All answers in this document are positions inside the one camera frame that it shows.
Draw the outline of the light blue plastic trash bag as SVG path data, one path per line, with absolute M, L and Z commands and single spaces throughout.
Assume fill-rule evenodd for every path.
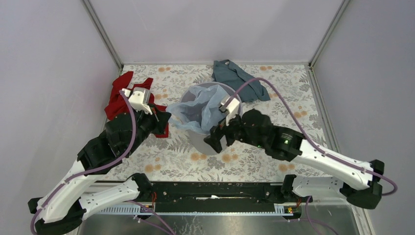
M 188 88 L 179 102 L 167 106 L 169 123 L 178 129 L 206 135 L 226 114 L 219 110 L 224 98 L 234 94 L 231 87 L 217 82 L 200 83 Z

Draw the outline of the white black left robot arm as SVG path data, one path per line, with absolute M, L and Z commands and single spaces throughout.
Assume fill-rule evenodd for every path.
M 98 137 L 80 150 L 69 172 L 48 195 L 28 202 L 35 235 L 64 235 L 88 217 L 114 204 L 151 197 L 152 185 L 143 173 L 135 173 L 118 186 L 98 193 L 86 190 L 120 165 L 151 134 L 161 134 L 171 114 L 154 109 L 118 114 L 105 124 Z

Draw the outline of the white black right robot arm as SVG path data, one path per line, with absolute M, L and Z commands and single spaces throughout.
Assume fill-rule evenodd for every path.
M 263 149 L 276 160 L 308 165 L 328 174 L 317 178 L 286 176 L 287 184 L 280 189 L 285 201 L 309 196 L 341 198 L 354 206 L 372 210 L 382 198 L 383 187 L 379 183 L 384 171 L 382 161 L 365 162 L 346 157 L 317 145 L 300 132 L 273 125 L 270 118 L 258 110 L 219 121 L 204 142 L 220 153 L 222 138 L 226 139 L 227 146 L 239 141 Z

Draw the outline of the red cloth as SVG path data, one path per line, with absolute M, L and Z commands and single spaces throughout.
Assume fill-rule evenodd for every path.
M 149 90 L 151 89 L 151 85 L 153 83 L 153 78 L 151 77 L 148 77 L 142 83 L 135 83 L 132 86 L 132 88 L 128 88 L 133 78 L 133 75 L 134 75 L 133 71 L 128 71 L 113 81 L 112 83 L 113 87 L 112 87 L 109 103 L 104 109 L 108 120 L 113 120 L 118 114 L 129 112 L 125 104 L 125 101 L 121 97 L 119 91 L 121 91 L 122 89 L 132 90 L 132 88 L 136 88 L 136 87 L 146 88 Z

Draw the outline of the teal blue cloth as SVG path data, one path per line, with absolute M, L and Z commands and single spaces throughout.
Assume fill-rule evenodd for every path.
M 241 69 L 230 60 L 214 61 L 212 78 L 238 90 L 245 82 L 254 77 Z M 249 83 L 238 93 L 242 102 L 269 101 L 271 100 L 266 88 L 257 80 Z

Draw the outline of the floral patterned table mat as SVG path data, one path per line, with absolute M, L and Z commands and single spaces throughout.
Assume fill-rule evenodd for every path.
M 241 68 L 254 77 L 269 80 L 277 88 L 277 93 L 269 91 L 271 100 L 244 104 L 244 111 L 257 109 L 278 126 L 296 129 L 300 123 L 312 140 L 326 144 L 306 65 L 242 65 Z M 160 105 L 178 102 L 190 86 L 212 80 L 212 65 L 125 65 L 123 71 L 134 72 L 130 85 L 153 78 L 150 90 L 155 103 Z M 165 139 L 150 136 L 104 180 L 124 181 L 134 173 L 144 173 L 152 181 L 210 182 L 280 182 L 287 174 L 324 176 L 322 171 L 272 159 L 263 150 L 239 142 L 218 155 L 202 154 L 191 144 L 188 134 L 175 126 L 170 126 Z

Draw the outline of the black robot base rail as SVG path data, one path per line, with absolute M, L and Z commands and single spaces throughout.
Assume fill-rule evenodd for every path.
M 138 186 L 135 202 L 158 204 L 265 203 L 300 205 L 308 200 L 293 192 L 294 175 L 283 183 L 149 181 L 144 174 L 132 179 Z

